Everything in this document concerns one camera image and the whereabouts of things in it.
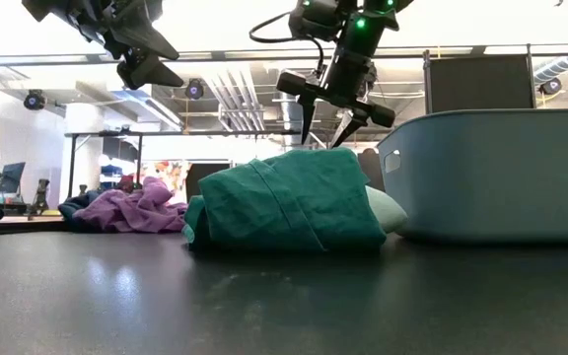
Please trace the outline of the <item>dark teal towel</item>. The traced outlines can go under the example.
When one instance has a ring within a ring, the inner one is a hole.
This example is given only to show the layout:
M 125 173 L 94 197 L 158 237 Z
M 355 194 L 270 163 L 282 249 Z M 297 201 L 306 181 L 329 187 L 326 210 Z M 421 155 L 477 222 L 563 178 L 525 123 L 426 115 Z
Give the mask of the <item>dark teal towel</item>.
M 377 250 L 387 235 L 367 183 L 346 148 L 251 160 L 199 181 L 182 233 L 195 251 Z

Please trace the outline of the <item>small black tripod stand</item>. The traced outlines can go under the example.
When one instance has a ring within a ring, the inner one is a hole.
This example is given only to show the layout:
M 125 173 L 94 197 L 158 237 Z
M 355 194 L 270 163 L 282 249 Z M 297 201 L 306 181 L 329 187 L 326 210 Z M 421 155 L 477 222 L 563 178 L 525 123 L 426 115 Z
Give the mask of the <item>small black tripod stand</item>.
M 29 206 L 28 220 L 31 221 L 35 216 L 42 215 L 48 209 L 47 193 L 50 181 L 46 178 L 40 178 L 35 193 L 33 203 Z

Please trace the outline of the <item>pale blue towel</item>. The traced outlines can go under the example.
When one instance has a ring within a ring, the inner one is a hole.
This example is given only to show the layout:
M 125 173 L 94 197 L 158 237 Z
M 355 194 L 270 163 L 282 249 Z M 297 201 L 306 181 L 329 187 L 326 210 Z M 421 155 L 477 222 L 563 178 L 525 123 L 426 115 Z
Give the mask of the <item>pale blue towel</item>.
M 372 212 L 386 234 L 396 231 L 406 222 L 406 212 L 384 191 L 366 186 L 366 192 Z

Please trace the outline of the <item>purple towel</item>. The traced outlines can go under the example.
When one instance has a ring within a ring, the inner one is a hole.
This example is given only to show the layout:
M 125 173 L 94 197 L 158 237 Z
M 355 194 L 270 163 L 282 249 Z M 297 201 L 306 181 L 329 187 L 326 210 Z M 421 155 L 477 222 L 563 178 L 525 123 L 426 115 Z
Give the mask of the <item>purple towel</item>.
M 171 203 L 173 194 L 157 177 L 145 177 L 131 193 L 102 192 L 87 207 L 73 213 L 73 221 L 102 233 L 178 233 L 188 205 Z

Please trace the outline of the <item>dark blue towel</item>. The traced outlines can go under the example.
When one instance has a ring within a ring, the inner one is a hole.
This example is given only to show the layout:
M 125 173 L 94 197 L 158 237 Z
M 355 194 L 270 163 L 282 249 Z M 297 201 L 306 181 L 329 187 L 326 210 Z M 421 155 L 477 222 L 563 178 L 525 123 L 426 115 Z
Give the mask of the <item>dark blue towel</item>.
M 68 198 L 58 205 L 58 211 L 62 215 L 65 226 L 70 232 L 95 233 L 97 231 L 95 227 L 75 217 L 74 214 L 79 210 L 87 208 L 100 195 L 101 194 L 96 190 L 87 191 L 82 195 Z

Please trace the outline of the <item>black room divider panel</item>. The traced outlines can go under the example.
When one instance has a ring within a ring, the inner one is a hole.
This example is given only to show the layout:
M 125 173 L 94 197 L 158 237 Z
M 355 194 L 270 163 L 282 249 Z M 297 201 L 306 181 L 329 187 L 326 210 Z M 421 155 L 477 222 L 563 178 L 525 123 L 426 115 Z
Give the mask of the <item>black room divider panel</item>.
M 426 50 L 423 75 L 427 113 L 536 107 L 528 53 L 442 57 Z

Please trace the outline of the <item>colourful wall poster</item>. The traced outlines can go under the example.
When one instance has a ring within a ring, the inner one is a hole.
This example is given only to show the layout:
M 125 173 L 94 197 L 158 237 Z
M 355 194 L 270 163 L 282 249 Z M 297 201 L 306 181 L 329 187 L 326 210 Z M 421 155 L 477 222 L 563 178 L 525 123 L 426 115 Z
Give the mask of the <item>colourful wall poster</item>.
M 144 161 L 142 177 L 159 178 L 173 194 L 170 203 L 186 202 L 185 179 L 190 163 L 185 160 Z

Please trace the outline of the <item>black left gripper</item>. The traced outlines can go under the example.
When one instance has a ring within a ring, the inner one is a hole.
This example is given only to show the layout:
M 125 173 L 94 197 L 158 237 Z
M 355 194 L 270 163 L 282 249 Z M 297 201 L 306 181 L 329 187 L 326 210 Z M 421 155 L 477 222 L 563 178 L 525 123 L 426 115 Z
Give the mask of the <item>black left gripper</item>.
M 87 42 L 99 43 L 112 57 L 125 57 L 116 72 L 130 90 L 144 85 L 181 87 L 183 79 L 158 56 L 175 60 L 178 52 L 153 23 L 163 15 L 161 0 L 21 0 L 41 22 L 54 15 Z

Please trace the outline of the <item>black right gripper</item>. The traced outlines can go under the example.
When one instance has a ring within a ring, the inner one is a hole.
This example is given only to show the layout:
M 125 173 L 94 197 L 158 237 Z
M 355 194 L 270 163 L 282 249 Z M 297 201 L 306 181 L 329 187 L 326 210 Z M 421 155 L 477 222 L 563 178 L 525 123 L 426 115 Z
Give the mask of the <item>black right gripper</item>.
M 374 56 L 384 30 L 397 29 L 394 9 L 347 9 L 346 18 L 336 39 L 336 49 L 327 69 L 319 74 L 319 82 L 312 84 L 291 72 L 282 73 L 277 89 L 295 96 L 302 107 L 301 143 L 305 144 L 316 109 L 316 100 L 348 108 L 343 112 L 330 148 L 340 146 L 359 128 L 372 119 L 378 125 L 390 127 L 395 119 L 392 109 L 359 100 L 359 91 L 374 68 Z

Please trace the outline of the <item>silver ceiling air duct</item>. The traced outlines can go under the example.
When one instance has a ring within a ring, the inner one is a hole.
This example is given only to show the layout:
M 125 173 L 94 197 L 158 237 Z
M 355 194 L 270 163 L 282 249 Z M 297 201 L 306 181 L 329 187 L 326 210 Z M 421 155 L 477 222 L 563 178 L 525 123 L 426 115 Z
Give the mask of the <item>silver ceiling air duct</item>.
M 533 80 L 536 85 L 541 85 L 568 71 L 568 55 L 559 56 L 555 59 L 540 64 L 533 70 Z

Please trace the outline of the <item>round black ceiling spotlight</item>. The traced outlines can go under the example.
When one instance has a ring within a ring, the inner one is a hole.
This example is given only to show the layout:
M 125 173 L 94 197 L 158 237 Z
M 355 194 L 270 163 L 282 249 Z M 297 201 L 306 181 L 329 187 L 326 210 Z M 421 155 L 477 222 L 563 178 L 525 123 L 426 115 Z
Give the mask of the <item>round black ceiling spotlight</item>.
M 28 110 L 42 110 L 46 105 L 46 97 L 42 90 L 32 89 L 28 91 L 24 99 L 24 107 Z
M 191 78 L 185 87 L 184 94 L 192 101 L 200 100 L 204 95 L 204 86 L 201 80 Z
M 544 83 L 542 83 L 539 87 L 538 90 L 547 96 L 553 96 L 558 94 L 562 89 L 562 83 L 558 78 L 553 78 L 551 80 L 548 80 Z

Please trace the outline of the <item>blue-grey plastic basket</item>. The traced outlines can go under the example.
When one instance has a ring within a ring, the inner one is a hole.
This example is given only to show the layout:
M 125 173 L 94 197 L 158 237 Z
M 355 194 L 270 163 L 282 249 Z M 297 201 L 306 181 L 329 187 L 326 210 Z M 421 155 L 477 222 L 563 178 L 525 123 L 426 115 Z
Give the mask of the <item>blue-grey plastic basket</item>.
M 456 110 L 378 145 L 401 236 L 427 243 L 568 243 L 568 108 Z

